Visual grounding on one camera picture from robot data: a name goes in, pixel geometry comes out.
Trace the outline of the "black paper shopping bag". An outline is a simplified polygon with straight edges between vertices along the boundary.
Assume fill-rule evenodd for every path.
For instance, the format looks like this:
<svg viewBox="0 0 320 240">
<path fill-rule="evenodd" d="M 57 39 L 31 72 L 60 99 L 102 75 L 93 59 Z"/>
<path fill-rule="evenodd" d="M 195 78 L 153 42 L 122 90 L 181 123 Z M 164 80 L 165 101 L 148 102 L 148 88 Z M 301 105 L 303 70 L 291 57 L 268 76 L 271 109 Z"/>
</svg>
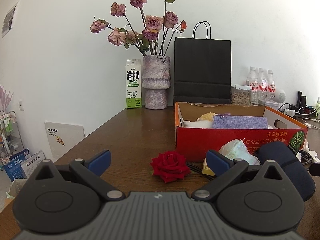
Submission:
<svg viewBox="0 0 320 240">
<path fill-rule="evenodd" d="M 212 39 L 210 23 L 197 23 L 191 38 L 174 42 L 174 103 L 230 104 L 231 71 L 231 41 Z"/>
</svg>

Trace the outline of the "water bottle red label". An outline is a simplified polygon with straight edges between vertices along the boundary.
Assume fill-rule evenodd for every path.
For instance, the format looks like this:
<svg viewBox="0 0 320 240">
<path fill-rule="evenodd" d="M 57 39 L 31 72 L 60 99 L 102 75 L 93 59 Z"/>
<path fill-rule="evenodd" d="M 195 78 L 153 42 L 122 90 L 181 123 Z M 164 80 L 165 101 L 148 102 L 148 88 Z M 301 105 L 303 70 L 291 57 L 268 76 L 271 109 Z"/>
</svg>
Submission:
<svg viewBox="0 0 320 240">
<path fill-rule="evenodd" d="M 250 67 L 247 76 L 247 85 L 251 87 L 250 103 L 252 105 L 258 105 L 258 76 L 256 74 L 256 68 L 254 67 Z"/>
<path fill-rule="evenodd" d="M 275 90 L 276 90 L 276 82 L 274 80 L 273 71 L 268 70 L 267 74 L 267 101 L 273 101 L 275 96 Z"/>
<path fill-rule="evenodd" d="M 267 79 L 263 68 L 258 72 L 258 105 L 265 105 L 267 96 Z"/>
</svg>

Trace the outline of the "purple textured vase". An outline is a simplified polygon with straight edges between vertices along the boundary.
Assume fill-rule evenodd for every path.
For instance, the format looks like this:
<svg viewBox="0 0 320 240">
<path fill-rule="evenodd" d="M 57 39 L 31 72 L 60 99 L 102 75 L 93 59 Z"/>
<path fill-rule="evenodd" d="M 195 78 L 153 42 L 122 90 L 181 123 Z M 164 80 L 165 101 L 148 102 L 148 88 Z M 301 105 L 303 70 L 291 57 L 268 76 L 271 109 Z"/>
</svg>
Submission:
<svg viewBox="0 0 320 240">
<path fill-rule="evenodd" d="M 170 57 L 143 57 L 142 87 L 145 89 L 145 108 L 162 110 L 168 107 L 167 89 L 171 87 Z"/>
</svg>

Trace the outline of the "right water bottle red label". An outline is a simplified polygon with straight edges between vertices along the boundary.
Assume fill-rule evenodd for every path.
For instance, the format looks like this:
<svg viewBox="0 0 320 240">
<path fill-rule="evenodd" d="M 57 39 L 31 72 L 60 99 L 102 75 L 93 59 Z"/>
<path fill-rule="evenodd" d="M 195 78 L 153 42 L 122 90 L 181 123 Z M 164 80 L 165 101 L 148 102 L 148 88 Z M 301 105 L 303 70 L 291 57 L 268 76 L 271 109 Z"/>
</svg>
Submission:
<svg viewBox="0 0 320 240">
<path fill-rule="evenodd" d="M 276 82 L 274 80 L 273 71 L 268 70 L 267 74 L 267 101 L 273 101 L 275 96 L 275 90 L 276 90 Z"/>
</svg>

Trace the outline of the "red artificial rose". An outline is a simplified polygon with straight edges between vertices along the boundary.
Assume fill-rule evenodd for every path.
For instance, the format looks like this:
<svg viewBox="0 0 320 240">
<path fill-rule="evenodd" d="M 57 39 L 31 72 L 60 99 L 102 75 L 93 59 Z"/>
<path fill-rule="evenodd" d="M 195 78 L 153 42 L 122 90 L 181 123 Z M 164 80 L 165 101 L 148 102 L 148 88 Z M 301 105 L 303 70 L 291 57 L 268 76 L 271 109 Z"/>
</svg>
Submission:
<svg viewBox="0 0 320 240">
<path fill-rule="evenodd" d="M 186 158 L 176 151 L 160 153 L 152 158 L 150 165 L 153 169 L 152 175 L 158 176 L 165 183 L 183 180 L 185 176 L 191 174 Z"/>
</svg>

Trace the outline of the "translucent plastic bag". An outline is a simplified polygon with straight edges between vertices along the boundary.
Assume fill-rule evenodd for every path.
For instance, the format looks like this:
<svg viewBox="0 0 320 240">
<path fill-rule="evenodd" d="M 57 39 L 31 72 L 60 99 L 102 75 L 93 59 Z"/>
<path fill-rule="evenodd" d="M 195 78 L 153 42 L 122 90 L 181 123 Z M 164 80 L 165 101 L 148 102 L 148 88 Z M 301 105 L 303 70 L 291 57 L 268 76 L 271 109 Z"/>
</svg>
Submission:
<svg viewBox="0 0 320 240">
<path fill-rule="evenodd" d="M 249 153 L 242 140 L 234 139 L 223 145 L 218 152 L 230 160 L 243 159 L 249 165 L 260 165 L 258 158 Z"/>
</svg>

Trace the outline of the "red orange cardboard box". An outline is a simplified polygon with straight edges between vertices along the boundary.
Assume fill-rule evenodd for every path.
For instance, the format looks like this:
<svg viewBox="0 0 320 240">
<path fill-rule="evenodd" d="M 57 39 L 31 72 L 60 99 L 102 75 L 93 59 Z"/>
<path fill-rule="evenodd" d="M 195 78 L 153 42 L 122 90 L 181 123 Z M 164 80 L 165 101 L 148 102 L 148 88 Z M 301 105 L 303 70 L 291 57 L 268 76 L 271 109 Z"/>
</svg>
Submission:
<svg viewBox="0 0 320 240">
<path fill-rule="evenodd" d="M 184 121 L 196 121 L 200 116 L 216 114 L 262 116 L 272 129 L 213 129 L 190 128 Z M 301 122 L 267 106 L 204 105 L 188 102 L 175 103 L 175 150 L 188 162 L 202 162 L 209 150 L 218 151 L 224 144 L 242 140 L 250 154 L 269 142 L 280 141 L 300 150 L 308 128 Z"/>
</svg>

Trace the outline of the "white yellow plush alpaca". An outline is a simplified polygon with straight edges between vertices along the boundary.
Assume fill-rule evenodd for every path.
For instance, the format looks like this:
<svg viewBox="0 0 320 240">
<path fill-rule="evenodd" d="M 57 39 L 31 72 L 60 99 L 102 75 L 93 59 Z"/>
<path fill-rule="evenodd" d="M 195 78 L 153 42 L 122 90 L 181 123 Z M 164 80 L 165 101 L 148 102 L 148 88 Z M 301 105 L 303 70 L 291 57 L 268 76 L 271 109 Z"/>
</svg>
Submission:
<svg viewBox="0 0 320 240">
<path fill-rule="evenodd" d="M 216 113 L 209 112 L 200 116 L 196 121 L 185 120 L 183 124 L 184 124 L 184 127 L 189 127 L 189 128 L 212 128 L 214 116 L 216 116 Z"/>
</svg>

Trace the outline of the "yellow mahjong tile eraser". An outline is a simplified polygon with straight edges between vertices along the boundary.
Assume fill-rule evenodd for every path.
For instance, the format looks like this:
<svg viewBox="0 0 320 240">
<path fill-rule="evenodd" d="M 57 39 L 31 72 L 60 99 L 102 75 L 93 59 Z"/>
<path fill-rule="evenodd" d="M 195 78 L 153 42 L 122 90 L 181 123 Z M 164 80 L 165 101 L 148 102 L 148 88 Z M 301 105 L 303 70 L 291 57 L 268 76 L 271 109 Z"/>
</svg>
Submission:
<svg viewBox="0 0 320 240">
<path fill-rule="evenodd" d="M 215 173 L 207 165 L 206 159 L 204 159 L 203 161 L 202 174 L 212 176 L 212 177 L 215 176 Z"/>
</svg>

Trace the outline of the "black devices by wall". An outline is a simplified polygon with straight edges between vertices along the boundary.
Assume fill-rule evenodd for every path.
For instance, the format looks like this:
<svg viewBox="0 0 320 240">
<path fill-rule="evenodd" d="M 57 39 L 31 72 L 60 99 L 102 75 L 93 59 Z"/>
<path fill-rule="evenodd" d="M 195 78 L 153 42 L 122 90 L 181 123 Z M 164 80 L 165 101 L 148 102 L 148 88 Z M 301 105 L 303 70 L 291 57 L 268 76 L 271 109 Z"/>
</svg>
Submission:
<svg viewBox="0 0 320 240">
<path fill-rule="evenodd" d="M 296 106 L 299 108 L 306 106 L 306 96 L 302 95 L 302 91 L 298 91 Z"/>
</svg>

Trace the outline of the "white tissue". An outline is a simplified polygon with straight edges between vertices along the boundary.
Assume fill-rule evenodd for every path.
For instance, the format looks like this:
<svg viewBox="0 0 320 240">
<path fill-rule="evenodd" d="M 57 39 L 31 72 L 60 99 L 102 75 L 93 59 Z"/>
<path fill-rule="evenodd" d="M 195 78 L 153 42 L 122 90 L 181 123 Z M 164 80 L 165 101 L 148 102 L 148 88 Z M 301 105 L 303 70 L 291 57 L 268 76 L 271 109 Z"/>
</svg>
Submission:
<svg viewBox="0 0 320 240">
<path fill-rule="evenodd" d="M 319 155 L 316 151 L 309 149 L 309 143 L 306 140 L 301 150 L 296 154 L 296 158 L 303 164 L 308 165 L 311 163 L 319 163 Z"/>
</svg>

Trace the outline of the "middle water bottle red label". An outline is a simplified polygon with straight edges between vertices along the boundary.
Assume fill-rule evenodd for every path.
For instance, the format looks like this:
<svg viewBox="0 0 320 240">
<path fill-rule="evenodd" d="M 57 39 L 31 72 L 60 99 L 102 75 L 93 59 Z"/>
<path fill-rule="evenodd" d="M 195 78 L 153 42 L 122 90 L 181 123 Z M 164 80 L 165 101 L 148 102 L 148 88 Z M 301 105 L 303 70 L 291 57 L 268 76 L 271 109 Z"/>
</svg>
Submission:
<svg viewBox="0 0 320 240">
<path fill-rule="evenodd" d="M 258 72 L 258 105 L 265 105 L 267 96 L 267 79 L 263 68 Z"/>
</svg>

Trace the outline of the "white round speaker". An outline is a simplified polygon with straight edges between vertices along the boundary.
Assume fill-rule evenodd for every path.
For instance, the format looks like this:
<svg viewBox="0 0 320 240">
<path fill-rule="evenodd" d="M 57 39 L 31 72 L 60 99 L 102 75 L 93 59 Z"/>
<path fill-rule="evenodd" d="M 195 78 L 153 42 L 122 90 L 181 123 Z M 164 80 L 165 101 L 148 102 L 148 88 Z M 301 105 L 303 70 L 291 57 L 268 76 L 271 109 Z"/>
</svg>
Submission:
<svg viewBox="0 0 320 240">
<path fill-rule="evenodd" d="M 276 88 L 274 91 L 274 102 L 283 103 L 286 100 L 286 93 L 283 89 Z"/>
</svg>

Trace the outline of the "purple fabric pouch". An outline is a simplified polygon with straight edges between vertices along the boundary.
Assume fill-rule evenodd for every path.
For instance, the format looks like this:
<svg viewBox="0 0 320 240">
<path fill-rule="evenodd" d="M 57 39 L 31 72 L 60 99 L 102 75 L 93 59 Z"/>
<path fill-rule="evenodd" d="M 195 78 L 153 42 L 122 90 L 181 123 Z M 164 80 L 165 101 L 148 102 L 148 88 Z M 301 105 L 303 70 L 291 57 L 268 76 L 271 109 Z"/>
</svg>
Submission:
<svg viewBox="0 0 320 240">
<path fill-rule="evenodd" d="M 216 114 L 212 120 L 213 129 L 268 129 L 267 117 Z"/>
</svg>

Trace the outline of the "green white milk carton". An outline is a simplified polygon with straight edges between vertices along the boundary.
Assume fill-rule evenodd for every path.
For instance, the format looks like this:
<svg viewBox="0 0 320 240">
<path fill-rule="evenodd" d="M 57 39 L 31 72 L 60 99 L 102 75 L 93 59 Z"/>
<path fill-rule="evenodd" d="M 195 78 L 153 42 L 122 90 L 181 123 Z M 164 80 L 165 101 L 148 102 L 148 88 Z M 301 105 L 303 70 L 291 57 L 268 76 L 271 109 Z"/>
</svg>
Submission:
<svg viewBox="0 0 320 240">
<path fill-rule="evenodd" d="M 126 108 L 142 107 L 141 91 L 141 59 L 128 59 L 125 66 L 126 74 Z"/>
</svg>

